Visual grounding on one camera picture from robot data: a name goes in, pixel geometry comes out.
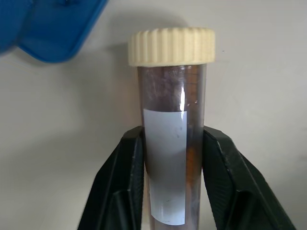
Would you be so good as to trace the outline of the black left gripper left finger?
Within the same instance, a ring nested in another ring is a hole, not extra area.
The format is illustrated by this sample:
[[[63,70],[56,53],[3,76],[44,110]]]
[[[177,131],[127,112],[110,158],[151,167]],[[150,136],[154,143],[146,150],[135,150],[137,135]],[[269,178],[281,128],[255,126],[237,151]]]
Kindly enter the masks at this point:
[[[77,230],[141,230],[144,135],[124,133],[95,176]]]

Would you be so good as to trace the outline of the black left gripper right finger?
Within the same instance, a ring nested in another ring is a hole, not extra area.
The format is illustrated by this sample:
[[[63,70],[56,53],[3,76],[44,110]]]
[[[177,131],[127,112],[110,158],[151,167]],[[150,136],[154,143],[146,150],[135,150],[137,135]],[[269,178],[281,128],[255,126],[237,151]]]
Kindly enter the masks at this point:
[[[217,230],[296,230],[260,171],[229,136],[207,126],[202,168]]]

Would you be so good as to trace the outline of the blue test tube rack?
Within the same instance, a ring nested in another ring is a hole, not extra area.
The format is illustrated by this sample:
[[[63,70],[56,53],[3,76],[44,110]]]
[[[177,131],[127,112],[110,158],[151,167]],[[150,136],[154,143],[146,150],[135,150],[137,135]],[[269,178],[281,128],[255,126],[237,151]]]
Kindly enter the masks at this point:
[[[0,0],[0,55],[14,47],[49,63],[71,59],[108,0]]]

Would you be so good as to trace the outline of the cream-capped brown test tube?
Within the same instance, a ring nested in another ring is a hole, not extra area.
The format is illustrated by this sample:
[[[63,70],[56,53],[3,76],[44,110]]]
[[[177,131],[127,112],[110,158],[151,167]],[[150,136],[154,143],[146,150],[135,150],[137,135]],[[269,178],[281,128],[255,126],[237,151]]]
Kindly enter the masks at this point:
[[[199,230],[204,97],[215,32],[174,27],[135,33],[151,230]]]

